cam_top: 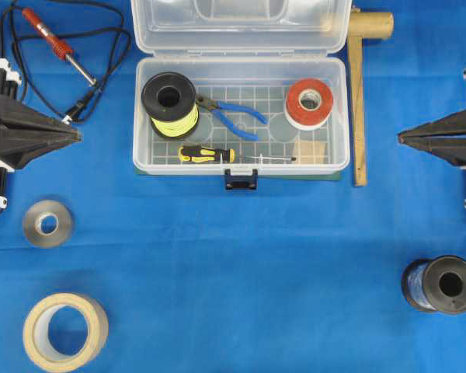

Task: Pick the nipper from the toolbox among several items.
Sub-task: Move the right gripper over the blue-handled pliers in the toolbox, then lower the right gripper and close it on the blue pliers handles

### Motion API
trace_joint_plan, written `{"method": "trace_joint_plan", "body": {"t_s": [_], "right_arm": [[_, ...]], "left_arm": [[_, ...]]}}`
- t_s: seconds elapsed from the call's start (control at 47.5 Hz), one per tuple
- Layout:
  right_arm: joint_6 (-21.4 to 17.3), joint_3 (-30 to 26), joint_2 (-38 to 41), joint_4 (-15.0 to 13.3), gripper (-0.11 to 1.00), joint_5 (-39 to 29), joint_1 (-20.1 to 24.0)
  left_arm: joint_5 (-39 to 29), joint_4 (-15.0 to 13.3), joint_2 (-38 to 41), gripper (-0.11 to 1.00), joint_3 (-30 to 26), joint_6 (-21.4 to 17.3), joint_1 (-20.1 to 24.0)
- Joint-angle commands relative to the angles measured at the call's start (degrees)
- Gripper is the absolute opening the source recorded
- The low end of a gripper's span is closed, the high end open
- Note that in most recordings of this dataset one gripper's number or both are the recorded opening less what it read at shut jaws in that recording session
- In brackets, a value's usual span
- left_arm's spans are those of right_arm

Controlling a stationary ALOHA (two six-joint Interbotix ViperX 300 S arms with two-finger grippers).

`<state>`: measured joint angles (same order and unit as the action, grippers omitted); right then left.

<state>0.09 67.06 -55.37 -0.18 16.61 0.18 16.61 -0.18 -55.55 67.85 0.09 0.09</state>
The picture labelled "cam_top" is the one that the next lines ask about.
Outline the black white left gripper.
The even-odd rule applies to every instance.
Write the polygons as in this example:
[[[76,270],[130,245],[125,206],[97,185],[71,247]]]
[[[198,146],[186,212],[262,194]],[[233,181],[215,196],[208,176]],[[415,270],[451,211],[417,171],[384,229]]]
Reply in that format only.
[[[23,169],[32,160],[82,139],[77,129],[16,100],[21,84],[20,74],[0,58],[0,124],[18,129],[0,129],[0,214],[8,205],[9,171]]]

